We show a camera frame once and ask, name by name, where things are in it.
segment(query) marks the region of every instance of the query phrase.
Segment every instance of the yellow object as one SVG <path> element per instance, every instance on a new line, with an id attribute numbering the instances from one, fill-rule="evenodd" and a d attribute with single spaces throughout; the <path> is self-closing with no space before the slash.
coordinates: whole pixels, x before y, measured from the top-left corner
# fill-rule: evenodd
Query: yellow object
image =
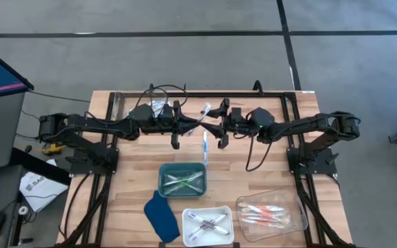
<path id="1" fill-rule="evenodd" d="M 48 149 L 40 149 L 39 151 L 43 152 L 46 155 L 53 154 L 53 153 L 61 153 L 62 149 L 65 145 L 57 146 L 55 143 L 51 144 L 50 148 Z"/>

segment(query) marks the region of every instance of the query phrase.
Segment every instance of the mounting bracket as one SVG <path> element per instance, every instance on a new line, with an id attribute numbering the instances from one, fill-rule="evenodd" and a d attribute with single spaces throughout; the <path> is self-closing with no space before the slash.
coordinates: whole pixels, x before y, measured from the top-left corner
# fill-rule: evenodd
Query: mounting bracket
<path id="1" fill-rule="evenodd" d="M 93 160 L 89 159 L 86 152 L 75 150 L 74 156 L 65 159 L 72 165 L 70 167 L 70 175 L 76 174 L 95 174 L 107 175 L 115 174 L 117 169 L 117 161 L 119 160 L 119 149 L 110 148 L 110 163 L 107 166 L 97 165 Z"/>
<path id="2" fill-rule="evenodd" d="M 336 174 L 335 158 L 338 154 L 333 154 L 332 149 L 327 148 L 319 152 L 316 158 L 308 163 L 301 163 L 299 148 L 287 149 L 287 159 L 291 173 L 298 172 L 304 174 Z"/>

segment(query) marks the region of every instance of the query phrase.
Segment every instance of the plastic container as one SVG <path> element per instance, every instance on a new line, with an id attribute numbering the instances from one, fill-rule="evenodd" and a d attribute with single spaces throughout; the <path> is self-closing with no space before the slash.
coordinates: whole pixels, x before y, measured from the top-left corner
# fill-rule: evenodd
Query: plastic container
<path id="1" fill-rule="evenodd" d="M 197 229 L 203 226 L 198 221 L 192 219 L 189 214 L 193 213 L 203 220 L 213 221 L 222 214 L 224 218 L 216 223 L 217 226 L 227 231 L 228 235 L 223 235 L 210 228 L 202 231 L 201 235 L 194 240 L 189 238 Z M 228 206 L 212 207 L 204 209 L 185 209 L 182 213 L 183 222 L 183 244 L 187 247 L 201 247 L 209 245 L 229 245 L 234 242 L 234 225 L 232 223 L 232 211 Z"/>
<path id="2" fill-rule="evenodd" d="M 185 180 L 198 174 L 201 175 L 194 180 Z M 199 197 L 205 192 L 206 168 L 202 163 L 167 163 L 160 167 L 159 193 L 162 197 Z"/>
<path id="3" fill-rule="evenodd" d="M 243 235 L 250 242 L 307 228 L 303 205 L 291 187 L 241 196 L 236 208 Z"/>

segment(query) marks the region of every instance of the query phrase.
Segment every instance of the green tray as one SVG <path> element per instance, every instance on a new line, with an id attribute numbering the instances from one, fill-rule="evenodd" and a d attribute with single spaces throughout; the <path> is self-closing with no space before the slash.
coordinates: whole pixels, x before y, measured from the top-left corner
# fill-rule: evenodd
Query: green tray
<path id="1" fill-rule="evenodd" d="M 165 194 L 165 190 L 178 184 L 170 186 L 162 186 L 171 180 L 166 175 L 175 176 L 177 178 L 184 178 L 197 172 L 203 172 L 202 176 L 189 182 L 193 187 L 199 188 L 202 192 L 197 192 L 190 187 L 182 187 L 170 194 Z M 166 163 L 159 169 L 159 193 L 162 197 L 176 198 L 176 197 L 199 197 L 206 192 L 206 167 L 202 163 Z"/>

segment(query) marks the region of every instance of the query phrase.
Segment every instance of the black cable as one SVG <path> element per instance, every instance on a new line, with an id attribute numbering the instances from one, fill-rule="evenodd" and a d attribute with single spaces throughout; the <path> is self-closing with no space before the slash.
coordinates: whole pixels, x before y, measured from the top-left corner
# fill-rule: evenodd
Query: black cable
<path id="1" fill-rule="evenodd" d="M 187 102 L 187 92 L 186 92 L 185 89 L 183 89 L 183 88 L 181 88 L 181 87 L 179 87 L 177 85 L 159 85 L 159 86 L 155 87 L 154 89 L 160 89 L 162 87 L 173 87 L 173 88 L 176 88 L 176 89 L 179 89 L 179 90 L 183 91 L 183 93 L 185 93 L 185 100 L 180 104 L 180 107 L 185 105 L 185 103 Z"/>
<path id="2" fill-rule="evenodd" d="M 254 136 L 252 136 L 252 138 L 251 138 L 251 145 L 250 145 L 250 148 L 249 148 L 249 155 L 247 155 L 247 162 L 246 162 L 246 167 L 245 167 L 245 171 L 246 172 L 253 172 L 254 170 L 258 169 L 263 164 L 263 162 L 265 161 L 267 155 L 269 154 L 269 150 L 270 150 L 270 147 L 272 146 L 272 142 L 269 144 L 269 146 L 267 146 L 266 153 L 263 156 L 263 159 L 261 159 L 261 162 L 256 167 L 254 167 L 252 169 L 248 169 L 249 163 L 251 161 L 253 146 L 254 146 Z"/>
<path id="3" fill-rule="evenodd" d="M 273 137 L 270 139 L 270 140 L 271 140 L 271 143 L 270 143 L 269 146 L 267 147 L 266 153 L 265 153 L 263 159 L 261 160 L 261 162 L 260 162 L 256 167 L 254 167 L 254 168 L 252 168 L 252 169 L 248 169 L 249 163 L 250 163 L 250 160 L 251 160 L 251 156 L 252 156 L 252 148 L 253 148 L 253 146 L 254 146 L 254 135 L 252 135 L 251 145 L 250 145 L 250 148 L 249 148 L 249 155 L 247 156 L 247 162 L 246 162 L 246 167 L 245 167 L 246 172 L 252 172 L 252 171 L 258 169 L 258 168 L 263 164 L 263 162 L 265 161 L 265 159 L 266 159 L 266 157 L 267 157 L 267 154 L 269 153 L 269 150 L 270 150 L 270 147 L 272 146 L 272 143 L 275 142 L 275 141 L 277 141 L 277 140 L 279 140 L 279 139 L 281 138 L 281 134 L 282 134 L 283 132 L 285 132 L 285 131 L 287 131 L 287 130 L 289 130 L 289 129 L 292 129 L 292 128 L 294 128 L 294 127 L 298 127 L 298 126 L 300 126 L 300 125 L 306 125 L 306 124 L 312 123 L 312 122 L 314 122 L 314 121 L 319 121 L 319 120 L 322 120 L 322 119 L 325 119 L 325 118 L 328 119 L 328 118 L 332 118 L 332 117 L 349 117 L 349 118 L 354 118 L 354 119 L 356 119 L 356 120 L 358 121 L 358 123 L 361 122 L 361 120 L 360 120 L 358 117 L 355 117 L 354 115 L 351 115 L 351 114 L 327 114 L 326 116 L 318 117 L 318 118 L 315 118 L 315 119 L 312 119 L 312 120 L 308 120 L 308 121 L 305 121 L 305 122 L 303 122 L 303 123 L 295 123 L 295 124 L 293 124 L 293 125 L 289 125 L 288 127 L 282 129 L 281 131 L 279 131 L 278 133 L 276 133 L 275 135 L 273 135 Z M 344 133 L 339 132 L 338 130 L 335 130 L 333 127 L 329 128 L 329 130 L 335 131 L 337 134 L 340 134 L 340 135 L 343 135 L 343 136 L 350 136 L 350 135 L 348 135 L 348 134 L 344 134 Z"/>
<path id="4" fill-rule="evenodd" d="M 168 102 L 168 93 L 167 93 L 164 89 L 160 88 L 160 86 L 157 86 L 157 87 L 149 88 L 149 89 L 147 89 L 146 91 L 142 92 L 142 94 L 140 95 L 139 99 L 137 99 L 137 103 L 136 103 L 136 105 L 134 106 L 134 108 L 136 108 L 137 106 L 139 106 L 139 103 L 141 102 L 141 99 L 143 98 L 143 96 L 145 96 L 146 92 L 150 92 L 150 99 L 151 99 L 151 98 L 152 98 L 152 92 L 153 92 L 155 89 L 162 90 L 162 91 L 165 93 L 165 95 L 166 95 L 165 102 L 167 103 L 167 102 Z"/>
<path id="5" fill-rule="evenodd" d="M 341 186 L 339 185 L 338 179 L 336 179 L 336 177 L 333 174 L 326 174 L 326 175 L 335 181 L 335 183 L 338 185 L 339 189 L 341 188 Z"/>
<path id="6" fill-rule="evenodd" d="M 117 121 L 114 121 L 114 122 L 109 122 L 109 123 L 107 123 L 107 122 L 104 122 L 104 121 L 99 120 L 95 115 L 93 115 L 92 113 L 90 113 L 90 112 L 88 112 L 88 111 L 85 111 L 84 114 L 85 114 L 85 115 L 88 115 L 88 116 L 91 116 L 91 118 L 93 118 L 95 121 L 97 121 L 98 123 L 100 123 L 100 124 L 102 124 L 102 125 L 106 125 L 106 126 L 108 126 L 108 125 L 116 125 L 117 123 L 120 123 L 120 122 L 122 122 L 123 120 L 128 119 L 128 116 L 126 116 L 125 118 L 123 118 L 123 119 L 121 119 L 121 120 L 117 120 Z"/>
<path id="7" fill-rule="evenodd" d="M 38 216 L 38 213 L 33 212 L 33 213 L 28 213 L 24 216 L 22 216 L 22 225 L 28 224 L 28 223 L 33 223 L 36 220 L 36 217 Z"/>
<path id="8" fill-rule="evenodd" d="M 64 226 L 63 226 L 63 236 L 67 237 L 67 223 L 68 223 L 68 218 L 70 217 L 70 210 L 72 208 L 74 199 L 76 198 L 77 192 L 79 191 L 79 189 L 81 188 L 83 182 L 85 182 L 85 180 L 88 178 L 89 174 L 87 174 L 86 176 L 84 176 L 81 180 L 81 182 L 79 183 L 79 185 L 77 185 L 76 190 L 74 191 L 74 194 L 72 196 L 72 199 L 70 200 L 70 204 L 68 205 L 68 209 L 67 209 L 67 214 L 65 215 L 65 222 L 64 222 Z"/>
<path id="9" fill-rule="evenodd" d="M 41 153 L 44 154 L 44 155 L 46 155 L 46 156 L 48 156 L 48 155 L 44 152 L 44 150 L 47 149 L 47 145 L 48 145 L 48 144 L 49 144 L 49 143 L 45 143 L 45 144 L 42 146 L 42 149 L 41 149 Z"/>
<path id="10" fill-rule="evenodd" d="M 35 116 L 34 114 L 29 114 L 29 113 L 26 113 L 24 110 L 21 110 L 21 112 L 22 112 L 23 114 L 27 115 L 27 116 L 34 117 L 36 120 L 38 120 L 38 121 L 39 121 L 39 117 L 38 117 L 38 116 Z"/>
<path id="11" fill-rule="evenodd" d="M 31 137 L 31 136 L 25 136 L 25 135 L 22 135 L 22 134 L 18 134 L 18 133 L 17 133 L 17 136 L 18 136 L 19 138 L 29 138 L 29 139 L 33 139 L 33 140 L 38 139 L 38 136 L 36 136 L 36 137 Z"/>
<path id="12" fill-rule="evenodd" d="M 232 137 L 234 137 L 235 139 L 242 139 L 242 138 L 245 138 L 246 136 L 247 136 L 247 134 L 237 137 L 237 136 L 235 136 L 235 134 L 232 134 Z"/>
<path id="13" fill-rule="evenodd" d="M 38 137 L 29 137 L 29 136 L 24 136 L 24 135 L 21 135 L 21 134 L 18 134 L 17 133 L 17 136 L 19 137 L 19 138 L 22 138 L 23 140 L 26 140 L 26 141 L 38 141 L 37 140 L 37 138 Z"/>
<path id="14" fill-rule="evenodd" d="M 49 198 L 49 197 L 52 197 L 52 196 L 58 196 L 58 194 L 51 194 L 49 196 L 24 196 L 24 198 L 31 197 L 31 198 L 42 198 L 42 199 L 45 199 L 45 198 Z M 5 211 L 8 206 L 10 206 L 12 203 L 16 202 L 17 200 L 18 200 L 18 198 L 16 198 L 16 199 L 12 200 L 11 202 L 9 202 L 1 211 Z"/>
<path id="15" fill-rule="evenodd" d="M 40 96 L 52 97 L 52 98 L 56 98 L 56 99 L 63 99 L 63 100 L 69 100 L 69 101 L 78 101 L 78 102 L 82 102 L 82 103 L 90 103 L 90 101 L 87 101 L 87 100 L 72 99 L 72 98 L 62 97 L 62 96 L 53 96 L 53 95 L 43 94 L 43 93 L 38 93 L 38 92 L 30 92 L 30 93 L 32 93 L 32 94 L 38 94 L 38 95 L 40 95 Z"/>
<path id="16" fill-rule="evenodd" d="M 59 225 L 58 226 L 58 231 L 59 231 L 59 233 L 63 236 L 63 238 L 64 238 L 64 240 L 66 240 L 67 239 L 67 236 L 63 233 L 63 231 L 61 230 L 61 226 Z"/>
<path id="17" fill-rule="evenodd" d="M 183 93 L 185 93 L 185 100 L 180 104 L 180 106 L 185 105 L 185 103 L 187 102 L 187 92 L 186 92 L 185 89 L 182 89 L 181 87 L 176 86 L 176 85 L 158 85 L 158 86 L 156 86 L 156 87 L 149 88 L 149 89 L 147 89 L 146 91 L 144 91 L 144 92 L 140 95 L 139 99 L 137 100 L 137 103 L 136 103 L 136 106 L 135 106 L 135 107 L 139 106 L 139 103 L 141 102 L 141 99 L 143 98 L 143 96 L 145 95 L 145 93 L 147 93 L 147 92 L 149 92 L 149 91 L 152 92 L 152 91 L 154 91 L 154 90 L 156 90 L 156 89 L 162 90 L 162 91 L 164 91 L 164 92 L 166 93 L 166 101 L 165 101 L 165 102 L 167 103 L 167 102 L 168 102 L 168 95 L 167 95 L 167 92 L 166 92 L 165 90 L 162 89 L 163 87 L 174 87 L 174 88 L 176 88 L 176 89 L 179 89 L 179 90 L 183 91 Z"/>
<path id="18" fill-rule="evenodd" d="M 93 215 L 96 213 L 99 206 L 103 201 L 108 200 L 108 190 L 110 188 L 110 183 L 105 180 L 101 192 L 96 198 L 93 206 L 87 212 L 87 214 L 82 218 L 81 222 L 75 230 L 68 236 L 68 239 L 61 243 L 62 245 L 75 245 L 79 237 L 81 236 L 83 230 L 90 225 Z"/>

